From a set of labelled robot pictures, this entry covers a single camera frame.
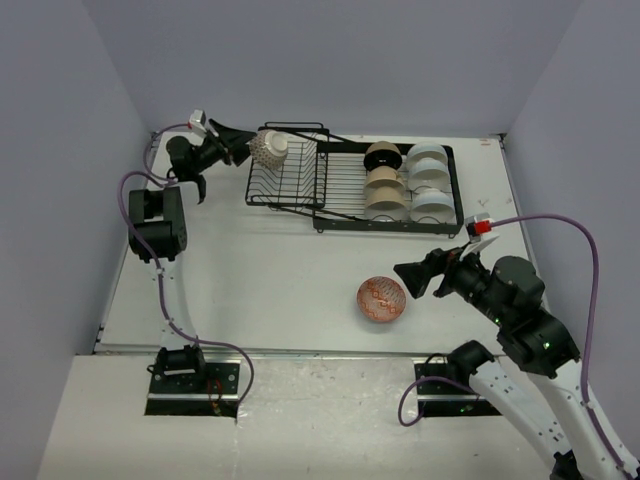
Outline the brown patterned bowl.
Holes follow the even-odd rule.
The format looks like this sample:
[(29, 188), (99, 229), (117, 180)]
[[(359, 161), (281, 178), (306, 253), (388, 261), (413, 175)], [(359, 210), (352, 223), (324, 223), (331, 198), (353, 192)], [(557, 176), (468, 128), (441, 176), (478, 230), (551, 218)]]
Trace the brown patterned bowl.
[(249, 142), (252, 159), (270, 170), (278, 170), (288, 156), (288, 136), (276, 130), (261, 130)]

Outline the beige bowl front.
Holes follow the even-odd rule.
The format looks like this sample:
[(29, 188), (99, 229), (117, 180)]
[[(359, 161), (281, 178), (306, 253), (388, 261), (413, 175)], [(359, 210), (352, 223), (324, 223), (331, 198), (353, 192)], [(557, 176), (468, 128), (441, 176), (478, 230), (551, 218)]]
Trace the beige bowl front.
[(364, 216), (372, 221), (402, 221), (408, 216), (408, 208), (402, 192), (392, 187), (379, 187), (366, 198)]

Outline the beige bowl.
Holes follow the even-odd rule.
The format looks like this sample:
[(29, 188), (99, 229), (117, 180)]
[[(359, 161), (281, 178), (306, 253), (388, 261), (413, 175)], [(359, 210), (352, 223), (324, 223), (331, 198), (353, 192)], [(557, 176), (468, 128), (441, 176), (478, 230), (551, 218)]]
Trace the beige bowl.
[(408, 208), (402, 192), (392, 187), (379, 187), (366, 198), (364, 216), (372, 221), (402, 221), (408, 216)]
[(379, 166), (367, 174), (363, 190), (368, 192), (380, 187), (390, 187), (403, 191), (405, 184), (402, 176), (396, 169), (389, 166)]

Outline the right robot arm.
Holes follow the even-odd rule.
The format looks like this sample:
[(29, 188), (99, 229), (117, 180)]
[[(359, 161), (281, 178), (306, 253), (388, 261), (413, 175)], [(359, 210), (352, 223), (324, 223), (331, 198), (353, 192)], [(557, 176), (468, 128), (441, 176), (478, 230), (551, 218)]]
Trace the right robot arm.
[(415, 299), (441, 276), (435, 297), (456, 293), (496, 324), (504, 354), (545, 402), (521, 390), (477, 341), (448, 354), (443, 380), (456, 392), (485, 398), (534, 448), (551, 478), (638, 478), (638, 458), (615, 434), (582, 376), (585, 355), (564, 324), (542, 307), (545, 285), (530, 261), (505, 256), (487, 269), (477, 253), (435, 249), (394, 271)]

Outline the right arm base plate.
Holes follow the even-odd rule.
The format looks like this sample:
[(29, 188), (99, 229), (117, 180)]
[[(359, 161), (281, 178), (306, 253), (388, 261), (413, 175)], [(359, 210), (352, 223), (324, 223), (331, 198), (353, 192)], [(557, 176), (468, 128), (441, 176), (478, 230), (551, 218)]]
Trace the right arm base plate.
[[(448, 378), (447, 361), (432, 355), (414, 361), (415, 378), (427, 376)], [(441, 381), (431, 381), (416, 388), (417, 405), (424, 418), (492, 417), (499, 411), (483, 397)]]

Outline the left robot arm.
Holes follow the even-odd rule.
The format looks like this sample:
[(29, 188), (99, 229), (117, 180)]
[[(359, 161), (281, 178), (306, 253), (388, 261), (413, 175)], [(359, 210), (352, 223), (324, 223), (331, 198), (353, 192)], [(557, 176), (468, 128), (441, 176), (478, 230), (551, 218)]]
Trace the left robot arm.
[(207, 193), (204, 172), (210, 167), (241, 165), (250, 155), (254, 132), (226, 127), (212, 119), (194, 117), (185, 125), (200, 138), (193, 143), (183, 134), (166, 142), (169, 170), (126, 174), (118, 187), (118, 206), (128, 227), (131, 251), (148, 265), (158, 288), (164, 320), (160, 349), (152, 367), (157, 381), (174, 383), (187, 393), (201, 390), (208, 369), (191, 321), (182, 260), (188, 244), (184, 206), (201, 204)]

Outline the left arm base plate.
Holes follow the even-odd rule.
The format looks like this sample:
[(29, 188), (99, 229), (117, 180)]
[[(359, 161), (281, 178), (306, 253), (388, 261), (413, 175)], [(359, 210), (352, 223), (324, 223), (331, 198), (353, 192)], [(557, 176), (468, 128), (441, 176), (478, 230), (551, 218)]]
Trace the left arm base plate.
[(239, 404), (240, 363), (207, 362), (203, 373), (161, 376), (152, 373), (146, 416), (235, 419)]

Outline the blue zigzag red bowl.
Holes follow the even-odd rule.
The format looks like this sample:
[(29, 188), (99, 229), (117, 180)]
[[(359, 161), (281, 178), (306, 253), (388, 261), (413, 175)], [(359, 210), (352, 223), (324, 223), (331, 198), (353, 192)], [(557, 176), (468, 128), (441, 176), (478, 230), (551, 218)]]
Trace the blue zigzag red bowl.
[(358, 288), (356, 302), (361, 313), (375, 323), (390, 323), (398, 319), (406, 308), (406, 294), (395, 280), (375, 276)]

